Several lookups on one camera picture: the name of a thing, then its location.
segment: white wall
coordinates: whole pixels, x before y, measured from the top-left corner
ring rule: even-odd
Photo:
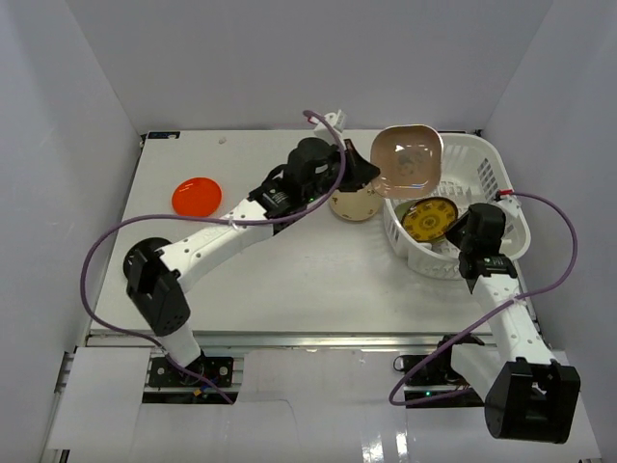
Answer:
[[[603,461],[617,461],[617,3],[559,1],[551,7],[486,128],[516,188],[556,200],[580,238],[571,280],[535,299],[553,346],[564,347]],[[526,204],[530,286],[562,272],[565,226]]]
[[[67,0],[126,113],[153,128],[483,127],[550,0]]]
[[[64,0],[0,1],[0,62],[0,460],[34,462],[139,139]]]

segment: white tabletop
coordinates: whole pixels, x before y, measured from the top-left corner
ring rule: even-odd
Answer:
[[[349,130],[365,157],[378,131]],[[267,173],[286,161],[309,130],[182,131],[176,140],[147,140],[124,218],[173,213],[175,188],[191,177],[211,177],[223,188],[216,216],[234,208]],[[124,328],[148,330],[125,294],[126,251],[150,236],[177,241],[202,225],[147,221],[116,240],[97,315]],[[188,294],[197,332],[313,334],[442,334],[480,315],[463,281],[422,277],[389,246],[381,213],[355,224],[327,205],[277,236],[214,269]],[[105,331],[93,324],[93,331]],[[477,333],[489,333],[488,326]]]

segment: beige cup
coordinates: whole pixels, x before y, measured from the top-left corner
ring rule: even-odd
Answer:
[[[375,193],[370,183],[353,193],[336,190],[329,199],[330,208],[337,216],[353,222],[370,219],[383,202],[384,199]]]

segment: yellow disc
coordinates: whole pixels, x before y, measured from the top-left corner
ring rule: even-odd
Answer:
[[[436,196],[415,203],[403,216],[401,224],[411,238],[425,243],[443,237],[458,216],[455,203]]]

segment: white plastic basket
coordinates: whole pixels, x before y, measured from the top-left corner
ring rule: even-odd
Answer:
[[[497,190],[512,188],[501,156],[486,140],[474,135],[444,133],[442,179],[429,196],[452,200],[462,215],[470,204],[489,203]],[[407,258],[410,268],[422,275],[443,280],[460,279],[458,249],[445,239],[431,246],[420,245],[403,229],[394,209],[408,200],[386,200],[384,223],[394,253]],[[523,214],[508,220],[500,251],[511,260],[529,247],[529,226]]]

